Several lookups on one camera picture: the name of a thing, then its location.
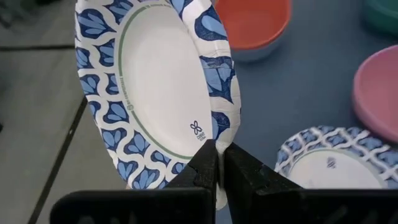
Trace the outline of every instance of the gray floor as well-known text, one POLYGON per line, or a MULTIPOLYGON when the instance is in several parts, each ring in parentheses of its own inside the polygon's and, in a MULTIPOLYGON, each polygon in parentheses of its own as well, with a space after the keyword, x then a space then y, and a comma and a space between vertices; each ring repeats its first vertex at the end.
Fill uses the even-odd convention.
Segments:
MULTIPOLYGON (((351 86, 360 63, 396 40, 361 24, 362 0, 293 1, 282 47, 271 57, 236 64, 242 123, 235 142, 273 167, 278 147, 320 124, 360 126, 351 86)), ((38 11, 17 34, 0 30, 0 45, 70 44, 74 1, 38 11)), ((0 223, 26 223, 82 98, 74 52, 0 53, 0 223)), ((37 223, 51 204, 80 189, 123 189, 91 116, 81 119, 37 223), (91 160, 83 163, 84 158, 91 160)), ((217 223, 231 223, 228 208, 217 223)))
POLYGON ((121 190, 126 183, 112 164, 89 108, 86 108, 68 153, 37 223, 49 223, 52 205, 78 190, 121 190))
MULTIPOLYGON (((0 45, 72 44, 74 3, 43 7, 29 22, 0 28, 0 45)), ((82 98, 74 51, 0 53, 0 223, 28 222, 82 98)), ((64 182, 57 177, 51 202, 71 190, 125 186, 92 117, 85 113, 81 122, 77 134, 88 138, 74 138, 59 174, 64 182), (93 161, 81 162, 90 151, 93 161)))

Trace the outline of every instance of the blue patterned paper plate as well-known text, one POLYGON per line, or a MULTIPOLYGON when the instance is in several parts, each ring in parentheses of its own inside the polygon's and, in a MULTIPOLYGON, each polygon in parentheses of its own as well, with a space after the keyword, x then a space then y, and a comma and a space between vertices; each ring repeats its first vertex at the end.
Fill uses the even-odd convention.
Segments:
MULTIPOLYGON (((205 130, 194 120, 187 124, 190 134, 202 141, 201 144, 205 139, 216 139, 222 151, 231 144, 240 124, 238 81, 225 30, 210 0, 79 0, 75 13, 75 45, 80 82, 113 164, 132 189, 163 188, 193 156, 159 143, 157 136, 148 131, 150 127, 140 122, 137 105, 129 101, 126 93, 129 88, 121 85, 121 79, 128 76, 121 74, 124 67, 120 66, 125 62, 120 54, 122 42, 129 43, 123 35, 135 35, 131 29, 138 28, 136 21, 143 19, 141 15, 156 10, 167 15, 171 10, 197 51, 196 62, 209 104, 205 122, 210 124, 210 129, 205 130)), ((153 17, 163 22, 158 14, 153 13, 153 17)))
POLYGON ((368 130, 318 126, 283 143, 275 171, 304 188, 398 189, 398 152, 368 130))

